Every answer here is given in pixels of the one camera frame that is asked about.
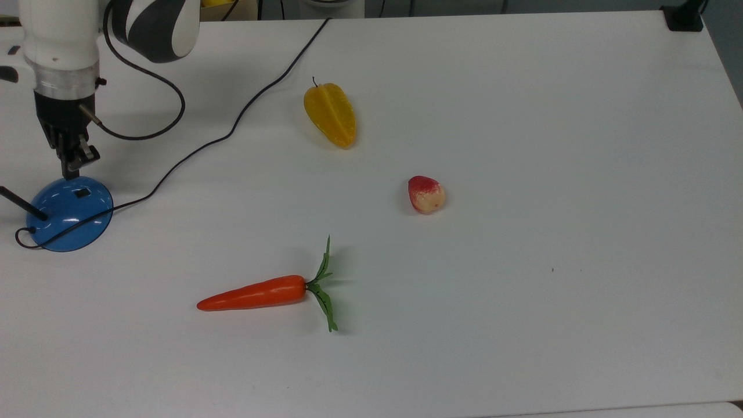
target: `orange carrot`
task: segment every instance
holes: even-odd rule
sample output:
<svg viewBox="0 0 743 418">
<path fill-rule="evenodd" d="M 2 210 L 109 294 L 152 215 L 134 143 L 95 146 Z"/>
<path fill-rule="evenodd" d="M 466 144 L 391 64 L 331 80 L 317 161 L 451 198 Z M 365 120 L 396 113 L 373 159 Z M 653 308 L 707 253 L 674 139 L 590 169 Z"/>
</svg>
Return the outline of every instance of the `orange carrot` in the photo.
<svg viewBox="0 0 743 418">
<path fill-rule="evenodd" d="M 305 282 L 305 278 L 293 274 L 277 277 L 261 283 L 254 283 L 240 289 L 230 290 L 212 296 L 196 304 L 202 311 L 224 311 L 228 309 L 254 309 L 267 306 L 279 306 L 300 302 L 309 291 L 317 298 L 322 311 L 328 317 L 328 331 L 337 331 L 338 326 L 333 322 L 333 306 L 330 297 L 319 285 L 319 282 L 332 273 L 327 272 L 330 261 L 330 237 L 322 255 L 322 263 L 315 278 Z"/>
</svg>

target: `table surface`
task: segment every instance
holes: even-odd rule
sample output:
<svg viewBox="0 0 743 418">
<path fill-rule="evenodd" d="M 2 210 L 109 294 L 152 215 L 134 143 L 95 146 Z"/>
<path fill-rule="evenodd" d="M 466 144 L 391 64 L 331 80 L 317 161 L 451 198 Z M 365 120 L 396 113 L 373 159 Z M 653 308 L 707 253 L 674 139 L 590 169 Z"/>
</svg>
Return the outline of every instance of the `table surface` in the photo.
<svg viewBox="0 0 743 418">
<path fill-rule="evenodd" d="M 147 65 L 182 88 L 181 123 L 144 142 L 91 126 L 102 158 L 83 174 L 116 203 L 145 195 L 227 133 L 320 23 L 203 24 L 188 57 Z M 164 126 L 174 94 L 101 45 L 101 119 L 130 135 Z M 307 118 L 312 77 L 348 94 L 351 149 Z M 0 85 L 0 126 L 2 184 L 31 199 L 59 168 L 30 91 Z M 741 399 L 742 132 L 709 34 L 669 32 L 660 12 L 330 21 L 229 141 L 92 245 L 24 250 L 25 215 L 0 202 L 0 415 L 453 418 Z M 416 175 L 441 181 L 443 210 L 413 211 Z M 339 332 L 314 300 L 195 308 L 311 276 L 328 235 Z"/>
</svg>

